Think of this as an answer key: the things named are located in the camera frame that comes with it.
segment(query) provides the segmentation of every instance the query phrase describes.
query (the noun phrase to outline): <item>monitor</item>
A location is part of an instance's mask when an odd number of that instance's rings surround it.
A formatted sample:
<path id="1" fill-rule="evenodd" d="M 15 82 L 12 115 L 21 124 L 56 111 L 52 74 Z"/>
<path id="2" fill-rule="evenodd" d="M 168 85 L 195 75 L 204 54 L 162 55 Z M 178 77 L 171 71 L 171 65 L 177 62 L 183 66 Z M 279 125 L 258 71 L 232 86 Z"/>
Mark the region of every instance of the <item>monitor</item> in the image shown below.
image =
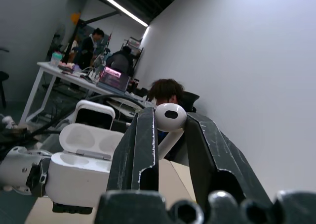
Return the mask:
<path id="1" fill-rule="evenodd" d="M 110 67 L 105 67 L 99 82 L 125 92 L 129 83 L 129 76 Z"/>

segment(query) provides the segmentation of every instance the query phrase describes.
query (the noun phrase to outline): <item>chair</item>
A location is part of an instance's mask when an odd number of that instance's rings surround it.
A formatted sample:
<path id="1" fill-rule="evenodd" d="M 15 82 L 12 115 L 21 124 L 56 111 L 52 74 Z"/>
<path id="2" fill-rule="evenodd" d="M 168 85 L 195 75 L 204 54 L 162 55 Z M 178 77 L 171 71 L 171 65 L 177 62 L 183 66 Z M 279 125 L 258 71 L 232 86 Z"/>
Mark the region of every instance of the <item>chair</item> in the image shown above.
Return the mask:
<path id="1" fill-rule="evenodd" d="M 0 71 L 0 92 L 1 92 L 1 100 L 2 105 L 4 108 L 6 108 L 6 102 L 5 102 L 5 96 L 4 96 L 4 90 L 3 90 L 3 84 L 2 82 L 7 80 L 9 78 L 9 75 L 3 71 Z"/>

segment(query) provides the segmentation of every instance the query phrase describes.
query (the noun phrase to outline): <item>earbud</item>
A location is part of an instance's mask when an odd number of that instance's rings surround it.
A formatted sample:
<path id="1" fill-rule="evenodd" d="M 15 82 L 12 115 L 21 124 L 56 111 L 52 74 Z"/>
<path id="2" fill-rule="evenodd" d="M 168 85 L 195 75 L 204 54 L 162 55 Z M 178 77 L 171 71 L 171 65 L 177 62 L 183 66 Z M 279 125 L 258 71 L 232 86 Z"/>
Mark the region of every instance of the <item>earbud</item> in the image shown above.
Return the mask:
<path id="1" fill-rule="evenodd" d="M 157 128 L 163 132 L 172 132 L 183 128 L 186 120 L 186 111 L 178 104 L 161 104 L 155 111 Z"/>
<path id="2" fill-rule="evenodd" d="M 187 113 L 180 105 L 161 104 L 155 111 L 155 119 L 160 131 L 169 132 L 158 147 L 159 159 L 163 159 L 182 136 Z"/>

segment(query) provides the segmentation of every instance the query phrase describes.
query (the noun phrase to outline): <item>man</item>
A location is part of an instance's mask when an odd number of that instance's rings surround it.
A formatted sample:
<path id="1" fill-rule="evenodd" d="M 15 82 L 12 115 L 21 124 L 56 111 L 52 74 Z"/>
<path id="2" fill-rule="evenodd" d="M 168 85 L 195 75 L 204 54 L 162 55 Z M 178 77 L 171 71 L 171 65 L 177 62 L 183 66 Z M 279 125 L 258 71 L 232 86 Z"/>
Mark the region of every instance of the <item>man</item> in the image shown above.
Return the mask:
<path id="1" fill-rule="evenodd" d="M 80 69 L 85 69 L 90 66 L 91 60 L 93 58 L 93 52 L 97 48 L 97 41 L 104 37 L 104 32 L 97 28 L 93 31 L 92 35 L 83 40 L 79 56 L 77 58 L 77 63 Z"/>
<path id="2" fill-rule="evenodd" d="M 124 46 L 121 51 L 113 53 L 113 55 L 107 59 L 107 66 L 119 72 L 130 74 L 133 67 L 131 52 L 132 50 L 128 46 Z"/>
<path id="3" fill-rule="evenodd" d="M 156 105 L 165 103 L 179 104 L 183 97 L 184 88 L 174 79 L 160 79 L 152 83 L 152 88 L 148 92 L 149 100 L 156 99 Z M 168 133 L 158 131 L 158 144 L 167 136 Z M 182 136 L 173 148 L 165 156 L 165 159 L 173 161 L 176 154 L 182 147 L 184 136 Z"/>

